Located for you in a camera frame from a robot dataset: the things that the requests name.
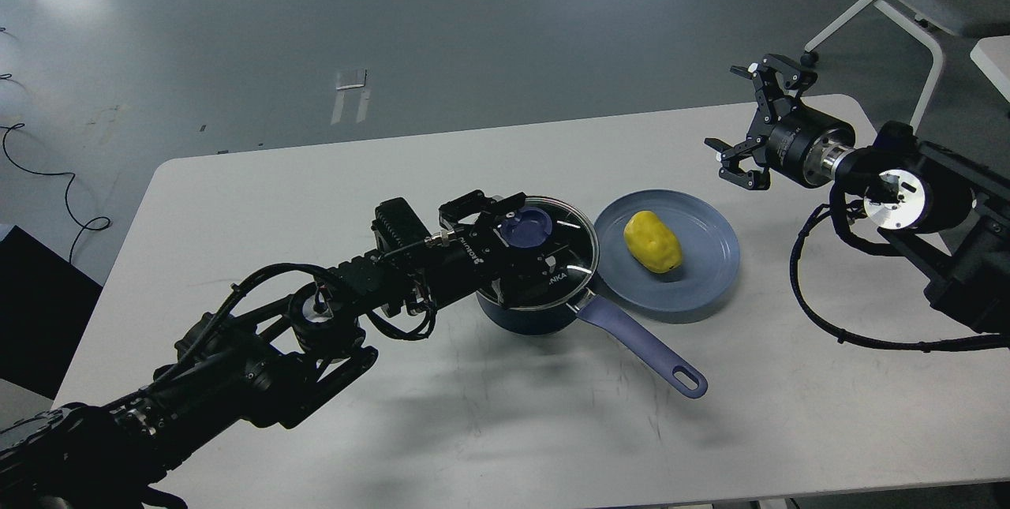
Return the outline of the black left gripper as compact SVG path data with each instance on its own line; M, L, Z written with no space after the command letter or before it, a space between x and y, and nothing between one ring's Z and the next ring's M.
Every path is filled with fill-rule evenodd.
M439 222L445 229L439 236L429 233L425 241L410 246L410 267L416 282L411 312L440 310L490 285L504 268L505 250L495 236L495 225L505 215L521 209L526 200L524 192L501 197L472 190L441 204ZM471 215L477 216L475 223L462 224Z

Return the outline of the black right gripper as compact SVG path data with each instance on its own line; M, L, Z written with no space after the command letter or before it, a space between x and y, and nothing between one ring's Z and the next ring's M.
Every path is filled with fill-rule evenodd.
M818 79L812 68L780 54L767 54L730 73L754 86L760 136L730 145L706 137L716 152L718 177L746 190L771 189L771 171L814 189L832 182L836 165L855 149L851 124L803 105L802 96Z

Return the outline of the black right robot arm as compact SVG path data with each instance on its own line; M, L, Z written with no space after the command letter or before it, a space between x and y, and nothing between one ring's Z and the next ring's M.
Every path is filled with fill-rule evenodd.
M803 188L829 186L829 200L804 222L789 257L792 293L800 309L838 343L870 350L971 352L1008 347L1008 179L960 152L888 122L858 148L855 129L813 109L802 95L815 71L767 54L730 71L754 88L755 114L746 138L710 137L719 177L766 190L772 174ZM893 342L840 328L806 301L799 261L813 229L830 221L836 236L860 253L901 257L926 276L930 307L971 329L971 336Z

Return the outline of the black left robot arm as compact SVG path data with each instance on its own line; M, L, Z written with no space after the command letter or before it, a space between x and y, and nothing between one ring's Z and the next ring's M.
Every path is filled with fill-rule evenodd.
M486 292L509 307L549 294L578 248L574 211L473 190L429 233L406 200L379 204L376 247L335 267L282 262L231 287L147 386L69 402L2 430L4 508L184 508L155 484L238 421L293 429L376 362L361 318L388 338L432 335L439 311Z

